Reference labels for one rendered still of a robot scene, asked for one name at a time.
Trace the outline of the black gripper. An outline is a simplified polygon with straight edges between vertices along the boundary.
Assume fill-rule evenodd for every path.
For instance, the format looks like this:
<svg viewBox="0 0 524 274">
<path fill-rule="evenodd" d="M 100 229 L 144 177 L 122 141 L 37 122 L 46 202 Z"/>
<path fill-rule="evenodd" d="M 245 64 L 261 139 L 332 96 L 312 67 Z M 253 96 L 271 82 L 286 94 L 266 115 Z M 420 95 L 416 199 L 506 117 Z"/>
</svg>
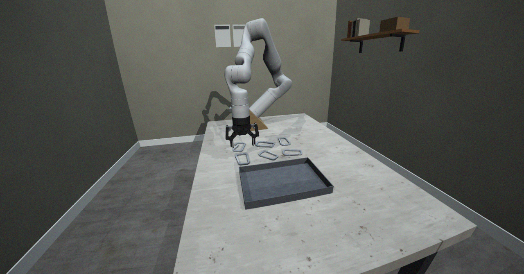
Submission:
<svg viewBox="0 0 524 274">
<path fill-rule="evenodd" d="M 246 118 L 233 118 L 233 125 L 228 126 L 226 125 L 226 132 L 225 132 L 225 139 L 230 140 L 230 145 L 232 148 L 234 148 L 233 139 L 239 135 L 247 135 L 249 134 L 251 136 L 252 145 L 254 146 L 256 144 L 256 137 L 260 136 L 260 133 L 258 131 L 257 123 L 250 124 L 250 116 Z M 253 127 L 256 131 L 255 134 L 251 132 L 251 127 Z M 233 129 L 233 133 L 231 136 L 228 136 L 228 132 Z"/>
</svg>

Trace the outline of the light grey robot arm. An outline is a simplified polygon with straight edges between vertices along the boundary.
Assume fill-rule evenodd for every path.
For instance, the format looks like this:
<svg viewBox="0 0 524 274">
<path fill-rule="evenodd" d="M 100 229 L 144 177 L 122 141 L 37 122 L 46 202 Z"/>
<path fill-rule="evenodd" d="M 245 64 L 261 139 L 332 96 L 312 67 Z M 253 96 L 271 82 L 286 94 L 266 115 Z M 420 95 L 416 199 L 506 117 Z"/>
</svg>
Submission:
<svg viewBox="0 0 524 274">
<path fill-rule="evenodd" d="M 248 105 L 248 92 L 237 84 L 245 84 L 251 79 L 251 62 L 254 58 L 252 41 L 264 39 L 263 61 L 273 77 L 277 88 L 269 88 L 257 101 Z M 282 97 L 292 86 L 292 81 L 283 75 L 281 59 L 273 43 L 269 27 L 263 18 L 249 21 L 243 31 L 241 47 L 235 58 L 235 66 L 225 68 L 224 76 L 231 95 L 230 112 L 233 118 L 250 116 L 249 110 L 259 118 L 278 98 Z"/>
</svg>

